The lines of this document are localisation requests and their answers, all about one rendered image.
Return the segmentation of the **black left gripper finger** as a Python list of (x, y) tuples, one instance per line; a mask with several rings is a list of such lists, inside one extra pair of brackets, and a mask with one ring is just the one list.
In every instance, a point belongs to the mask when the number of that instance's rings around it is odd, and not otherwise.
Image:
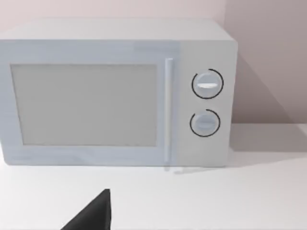
[(60, 230), (111, 230), (111, 191), (104, 189)]

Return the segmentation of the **pale microwave door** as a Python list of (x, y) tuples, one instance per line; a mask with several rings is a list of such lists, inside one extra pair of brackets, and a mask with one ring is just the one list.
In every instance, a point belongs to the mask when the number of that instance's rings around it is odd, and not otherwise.
[(9, 165), (164, 166), (168, 40), (0, 40), (0, 144)]

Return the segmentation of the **pale microwave oven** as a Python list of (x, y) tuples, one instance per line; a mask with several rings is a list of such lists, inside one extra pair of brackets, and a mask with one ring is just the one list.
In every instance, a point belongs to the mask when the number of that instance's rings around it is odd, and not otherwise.
[[(180, 44), (176, 91), (176, 123), (172, 154), (167, 167), (223, 167), (226, 165), (238, 43), (211, 19), (187, 18), (46, 18), (24, 23), (5, 32), (3, 39), (32, 40), (168, 40)], [(217, 73), (222, 85), (213, 97), (199, 96), (196, 76)], [(196, 114), (211, 113), (217, 129), (200, 136), (192, 128)]]

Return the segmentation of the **pale round microwave knob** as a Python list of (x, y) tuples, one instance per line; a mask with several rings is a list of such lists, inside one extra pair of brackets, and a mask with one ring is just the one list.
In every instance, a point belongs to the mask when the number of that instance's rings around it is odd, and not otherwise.
[(200, 136), (212, 134), (217, 126), (218, 119), (211, 113), (196, 114), (192, 120), (192, 128)]
[(221, 85), (220, 76), (212, 71), (198, 74), (193, 81), (195, 92), (204, 98), (215, 96), (220, 91)]

